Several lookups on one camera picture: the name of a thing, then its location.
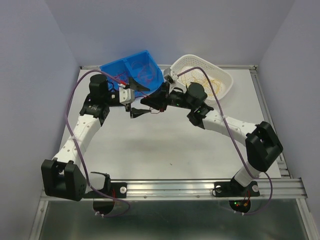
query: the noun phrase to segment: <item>wall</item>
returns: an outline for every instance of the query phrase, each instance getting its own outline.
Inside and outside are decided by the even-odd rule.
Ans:
[[[78,64],[43,0],[0,7],[0,239],[28,239]]]
[[[81,66],[142,50],[158,64],[196,54],[258,64],[294,0],[46,0]]]
[[[296,0],[258,73],[284,156],[320,229],[320,1]]]

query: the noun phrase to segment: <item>white basket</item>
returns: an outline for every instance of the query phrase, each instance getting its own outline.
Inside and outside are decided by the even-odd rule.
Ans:
[[[229,73],[196,55],[187,54],[180,57],[171,66],[171,70],[175,74],[179,74],[193,67],[201,67],[206,72],[211,81],[211,84],[213,86],[214,92],[218,100],[222,99],[229,92],[230,88],[234,84],[234,80]],[[213,105],[216,103],[215,97],[211,91],[208,80],[199,69],[192,70],[180,76],[176,82],[176,86],[179,88],[184,88],[184,86],[186,85],[189,86],[190,83],[201,84],[204,87],[204,91],[208,95],[205,102],[208,105]]]

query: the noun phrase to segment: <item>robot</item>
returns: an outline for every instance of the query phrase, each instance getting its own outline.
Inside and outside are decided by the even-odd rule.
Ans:
[[[165,112],[168,106],[188,109],[190,112],[186,117],[193,126],[215,131],[227,137],[232,135],[231,139],[246,147],[246,167],[243,166],[236,172],[230,181],[216,182],[212,195],[217,198],[243,197],[246,194],[258,197],[260,192],[254,180],[260,173],[265,173],[283,151],[283,146],[272,126],[265,121],[254,124],[223,116],[221,112],[205,103],[208,95],[201,84],[193,82],[185,89],[175,87],[179,77],[170,68],[164,71],[163,76],[165,81],[156,91],[142,98],[141,104],[160,112]],[[86,192],[88,181],[80,171],[82,161],[78,149],[82,154],[86,152],[91,139],[107,119],[110,108],[124,106],[131,118],[151,112],[150,109],[131,107],[131,103],[135,101],[136,91],[150,91],[132,77],[128,78],[128,83],[119,84],[119,90],[114,88],[110,90],[105,74],[96,74],[90,78],[89,91],[79,112],[73,136],[67,139],[51,160],[46,159],[41,165],[44,191],[47,196],[73,201],[80,201],[82,198],[101,198],[96,192]],[[118,182],[113,184],[109,174],[95,173],[105,177],[100,192],[107,196],[115,196],[117,193],[118,199],[126,198],[126,193],[121,191],[123,186],[127,186],[125,182],[124,185]],[[249,211],[248,202],[242,204],[229,201],[231,208],[240,213]]]

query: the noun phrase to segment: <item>screw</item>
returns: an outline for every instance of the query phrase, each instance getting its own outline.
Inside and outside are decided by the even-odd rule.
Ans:
[[[125,186],[120,187],[120,193],[125,194],[127,192],[127,188]]]
[[[257,185],[253,185],[253,186],[252,186],[252,190],[253,190],[255,193],[257,193],[257,192],[259,192],[259,187],[258,187]]]

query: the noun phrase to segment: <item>blue plastic container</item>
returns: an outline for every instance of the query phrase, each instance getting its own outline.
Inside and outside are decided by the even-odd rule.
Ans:
[[[133,77],[138,83],[150,89],[145,94],[150,94],[157,90],[164,82],[164,76],[160,68],[147,50],[102,65],[100,69],[125,83],[128,83],[128,77]],[[116,90],[119,89],[117,83],[109,77],[108,80],[114,83]],[[135,96],[139,97],[143,96],[143,94],[136,92]]]

